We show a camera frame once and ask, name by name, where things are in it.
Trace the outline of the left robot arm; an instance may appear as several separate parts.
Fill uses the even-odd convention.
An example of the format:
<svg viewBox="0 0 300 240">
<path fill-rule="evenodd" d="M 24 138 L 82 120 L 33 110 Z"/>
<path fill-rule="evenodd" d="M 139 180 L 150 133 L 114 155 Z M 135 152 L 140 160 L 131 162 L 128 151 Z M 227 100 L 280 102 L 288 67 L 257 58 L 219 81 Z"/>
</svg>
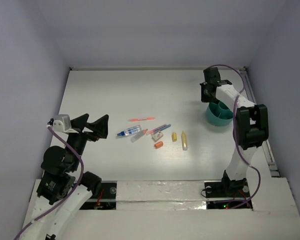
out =
<svg viewBox="0 0 300 240">
<path fill-rule="evenodd" d="M 84 170 L 82 155 L 87 142 L 107 138 L 109 116 L 94 122 L 88 118 L 87 113 L 74 119 L 59 114 L 47 123 L 47 129 L 64 146 L 53 145 L 44 152 L 33 212 L 20 239 L 60 239 L 82 205 L 100 194 L 102 179 Z"/>
</svg>

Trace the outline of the pink orange thin pen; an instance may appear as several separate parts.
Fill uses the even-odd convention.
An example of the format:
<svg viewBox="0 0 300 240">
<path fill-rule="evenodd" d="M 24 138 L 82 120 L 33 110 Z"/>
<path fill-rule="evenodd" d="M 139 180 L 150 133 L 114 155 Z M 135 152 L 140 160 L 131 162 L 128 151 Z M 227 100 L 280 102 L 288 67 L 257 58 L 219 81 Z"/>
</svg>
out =
<svg viewBox="0 0 300 240">
<path fill-rule="evenodd" d="M 140 122 L 140 121 L 152 121 L 155 120 L 155 117 L 140 117 L 140 118 L 131 118 L 129 122 Z"/>
</svg>

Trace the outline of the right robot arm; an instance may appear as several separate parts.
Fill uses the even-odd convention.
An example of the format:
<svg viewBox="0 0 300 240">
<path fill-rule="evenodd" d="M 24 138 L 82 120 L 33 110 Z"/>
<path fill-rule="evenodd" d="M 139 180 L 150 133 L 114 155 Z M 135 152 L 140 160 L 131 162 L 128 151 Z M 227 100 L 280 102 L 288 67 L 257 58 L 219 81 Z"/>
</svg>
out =
<svg viewBox="0 0 300 240">
<path fill-rule="evenodd" d="M 237 91 L 229 80 L 222 80 L 217 65 L 203 71 L 201 101 L 223 103 L 232 112 L 234 152 L 220 181 L 207 182 L 206 198 L 233 198 L 247 186 L 247 170 L 259 147 L 269 137 L 268 109 L 264 104 L 255 104 Z"/>
</svg>

